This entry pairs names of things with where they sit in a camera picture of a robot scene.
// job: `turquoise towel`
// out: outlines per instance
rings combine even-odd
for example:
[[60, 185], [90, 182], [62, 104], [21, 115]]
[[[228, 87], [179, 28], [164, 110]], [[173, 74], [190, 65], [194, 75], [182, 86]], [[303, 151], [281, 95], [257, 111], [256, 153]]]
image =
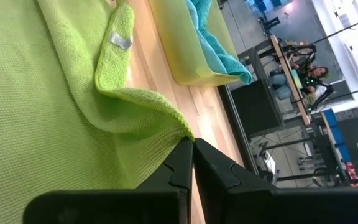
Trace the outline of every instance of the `turquoise towel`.
[[250, 84], [252, 75], [248, 69], [229, 55], [207, 29], [211, 0], [186, 0], [186, 4], [210, 69], [218, 73], [236, 75], [244, 83]]

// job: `person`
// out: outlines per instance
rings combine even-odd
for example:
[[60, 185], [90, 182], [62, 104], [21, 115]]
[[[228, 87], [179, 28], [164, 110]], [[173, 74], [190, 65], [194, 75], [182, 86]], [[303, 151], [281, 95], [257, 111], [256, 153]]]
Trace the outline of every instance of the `person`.
[[[326, 77], [328, 74], [327, 67], [317, 67], [316, 65], [312, 65], [307, 72], [302, 71], [302, 69], [300, 69], [300, 66], [295, 63], [291, 65], [291, 68], [296, 70], [300, 80], [303, 80], [306, 77], [320, 79]], [[282, 70], [271, 71], [269, 83], [270, 86], [274, 89], [273, 94], [279, 100], [284, 100], [292, 96], [291, 88], [288, 85], [287, 78], [283, 74]], [[319, 98], [326, 91], [326, 87], [319, 85], [316, 87], [308, 86], [301, 89], [301, 91], [305, 94], [315, 94], [316, 97]]]

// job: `floor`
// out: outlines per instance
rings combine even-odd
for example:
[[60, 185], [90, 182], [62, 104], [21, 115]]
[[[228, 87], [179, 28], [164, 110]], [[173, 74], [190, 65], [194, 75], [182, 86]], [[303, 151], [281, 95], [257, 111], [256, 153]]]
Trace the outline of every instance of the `floor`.
[[[229, 0], [225, 3], [222, 9], [223, 17], [229, 29], [234, 47], [237, 53], [241, 53], [246, 49], [253, 47], [261, 41], [267, 39], [264, 36], [262, 27], [258, 22], [257, 16], [252, 11], [252, 8], [247, 5], [244, 0]], [[262, 59], [262, 63], [266, 64], [270, 59]], [[265, 66], [265, 71], [269, 72], [276, 69], [275, 63], [270, 63]], [[232, 83], [229, 85], [230, 89], [236, 89], [242, 86], [241, 82]], [[278, 106], [281, 112], [293, 109], [289, 100], [278, 101]], [[268, 142], [268, 145], [274, 145], [279, 142], [287, 142], [301, 139], [301, 131], [299, 128], [286, 129], [276, 133], [268, 134], [266, 137], [253, 138], [250, 143], [255, 153], [260, 151], [259, 144]], [[277, 163], [277, 169], [280, 170], [280, 177], [289, 175], [307, 174], [311, 171], [300, 171], [297, 161], [299, 157], [306, 156], [305, 148], [302, 144], [295, 144], [290, 147], [281, 147], [270, 151], [273, 159]], [[291, 180], [279, 182], [278, 187], [312, 187], [311, 179]]]
[[[126, 87], [153, 90], [164, 95], [182, 112], [196, 137], [205, 139], [243, 166], [218, 89], [178, 85], [168, 66], [149, 0], [129, 0], [129, 4], [136, 17]], [[195, 175], [191, 208], [191, 222], [205, 223]]]

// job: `white floor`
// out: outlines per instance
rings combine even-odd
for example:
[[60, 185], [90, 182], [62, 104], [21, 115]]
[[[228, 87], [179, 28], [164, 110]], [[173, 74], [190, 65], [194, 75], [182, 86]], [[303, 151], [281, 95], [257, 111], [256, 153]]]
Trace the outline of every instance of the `white floor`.
[[[244, 0], [229, 0], [225, 3], [222, 10], [223, 17], [229, 29], [232, 41], [237, 53], [241, 53], [246, 49], [253, 47], [261, 41], [267, 39], [264, 36], [262, 27], [258, 22], [257, 16], [252, 13], [252, 10]], [[264, 59], [262, 63], [267, 63], [269, 59]], [[267, 72], [276, 69], [275, 63], [270, 63], [265, 67]], [[231, 89], [242, 86], [241, 82], [232, 83], [229, 85]], [[288, 101], [279, 101], [278, 105], [281, 111], [292, 109], [291, 103]], [[277, 133], [266, 135], [265, 138], [258, 137], [253, 139], [251, 146], [255, 153], [260, 151], [259, 143], [268, 141], [268, 145], [274, 145], [281, 142], [294, 141], [301, 139], [301, 132], [299, 128], [292, 128]], [[301, 156], [306, 156], [305, 149], [302, 144], [293, 145], [285, 148], [277, 148], [270, 151], [272, 157], [277, 163], [277, 169], [280, 170], [280, 177], [289, 175], [307, 174], [312, 171], [300, 171], [297, 161]], [[307, 187], [311, 185], [311, 179], [292, 180], [279, 182], [278, 187]]]

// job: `lime green microfiber towel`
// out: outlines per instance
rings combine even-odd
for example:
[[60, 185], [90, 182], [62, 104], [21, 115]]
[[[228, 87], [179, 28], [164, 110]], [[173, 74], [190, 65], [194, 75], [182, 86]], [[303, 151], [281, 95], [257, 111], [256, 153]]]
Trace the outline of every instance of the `lime green microfiber towel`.
[[193, 135], [152, 91], [124, 88], [134, 12], [106, 0], [0, 1], [0, 223], [51, 190], [133, 189]]

